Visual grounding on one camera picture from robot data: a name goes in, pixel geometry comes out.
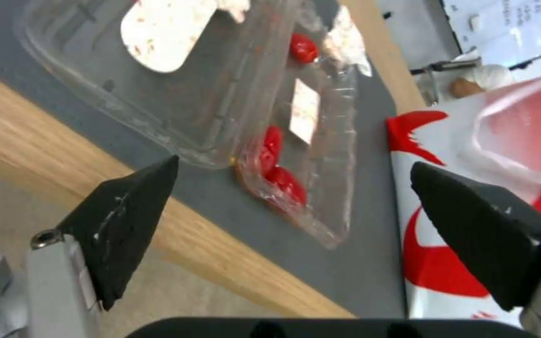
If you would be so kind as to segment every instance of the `gray table surface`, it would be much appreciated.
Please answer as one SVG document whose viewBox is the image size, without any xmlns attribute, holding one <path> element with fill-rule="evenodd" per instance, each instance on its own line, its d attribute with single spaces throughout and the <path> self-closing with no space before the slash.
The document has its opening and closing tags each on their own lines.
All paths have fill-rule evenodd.
<svg viewBox="0 0 541 338">
<path fill-rule="evenodd" d="M 326 24 L 334 0 L 316 0 Z M 12 30 L 23 0 L 0 0 L 0 79 L 134 169 L 168 156 L 160 146 L 74 96 L 21 47 Z M 378 74 L 359 77 L 358 166 L 352 231 L 336 250 L 253 199 L 231 169 L 183 165 L 173 195 L 277 265 L 360 317 L 404 317 L 406 305 L 385 118 L 395 115 Z"/>
</svg>

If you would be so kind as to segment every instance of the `sticker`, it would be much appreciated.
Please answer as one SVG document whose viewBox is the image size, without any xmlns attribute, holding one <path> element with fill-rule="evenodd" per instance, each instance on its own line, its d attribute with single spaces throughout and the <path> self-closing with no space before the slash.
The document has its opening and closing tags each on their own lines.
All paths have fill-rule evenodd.
<svg viewBox="0 0 541 338">
<path fill-rule="evenodd" d="M 308 144 L 312 142 L 316 130 L 319 104 L 320 95 L 300 79 L 296 79 L 289 130 Z"/>
<path fill-rule="evenodd" d="M 249 0 L 135 0 L 122 19 L 120 36 L 140 64 L 170 73 L 185 63 L 217 9 L 241 23 Z"/>
</svg>

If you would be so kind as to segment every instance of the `cherry tomato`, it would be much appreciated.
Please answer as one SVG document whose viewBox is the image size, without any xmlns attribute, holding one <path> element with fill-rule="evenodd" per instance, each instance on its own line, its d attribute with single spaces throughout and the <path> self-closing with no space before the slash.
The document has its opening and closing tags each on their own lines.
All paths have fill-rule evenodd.
<svg viewBox="0 0 541 338">
<path fill-rule="evenodd" d="M 318 57 L 318 48 L 314 41 L 303 34 L 292 34 L 292 43 L 289 49 L 292 56 L 300 63 L 310 63 Z"/>
<path fill-rule="evenodd" d="M 264 135 L 264 146 L 268 150 L 276 154 L 277 158 L 283 148 L 283 132 L 277 126 L 270 126 L 266 129 L 266 135 Z"/>
<path fill-rule="evenodd" d="M 267 147 L 262 147 L 260 150 L 260 173 L 262 176 L 266 175 L 271 169 L 277 166 L 279 162 L 279 156 L 276 156 Z"/>
<path fill-rule="evenodd" d="M 283 167 L 274 167 L 264 178 L 272 185 L 286 193 L 292 200 L 302 206 L 306 205 L 306 190 L 292 173 Z"/>
<path fill-rule="evenodd" d="M 279 163 L 279 156 L 281 154 L 281 148 L 283 147 L 283 132 L 276 126 L 270 126 L 266 129 L 266 135 L 264 135 L 264 143 L 262 150 L 260 150 L 260 173 L 266 175 L 273 167 Z"/>
</svg>

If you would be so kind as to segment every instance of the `wooden surface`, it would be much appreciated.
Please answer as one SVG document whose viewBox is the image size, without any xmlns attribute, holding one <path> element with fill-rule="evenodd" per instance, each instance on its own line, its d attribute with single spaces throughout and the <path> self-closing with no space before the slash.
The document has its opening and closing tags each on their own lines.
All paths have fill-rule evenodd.
<svg viewBox="0 0 541 338">
<path fill-rule="evenodd" d="M 427 107 L 412 80 L 400 48 L 393 43 L 375 0 L 339 0 L 350 9 L 352 20 L 363 35 L 367 54 L 395 102 L 398 114 Z"/>
<path fill-rule="evenodd" d="M 130 172 L 0 83 L 0 175 L 74 207 L 99 182 Z M 352 317 L 173 198 L 166 205 L 153 244 L 170 261 L 285 315 Z"/>
</svg>

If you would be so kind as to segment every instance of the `screw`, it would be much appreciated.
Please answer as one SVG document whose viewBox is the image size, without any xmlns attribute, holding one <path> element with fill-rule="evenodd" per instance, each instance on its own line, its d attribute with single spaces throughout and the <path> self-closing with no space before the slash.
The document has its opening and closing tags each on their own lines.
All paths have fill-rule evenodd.
<svg viewBox="0 0 541 338">
<path fill-rule="evenodd" d="M 56 244 L 57 242 L 63 242 L 64 236 L 58 229 L 49 229 L 41 231 L 32 236 L 31 249 L 38 250 Z"/>
</svg>

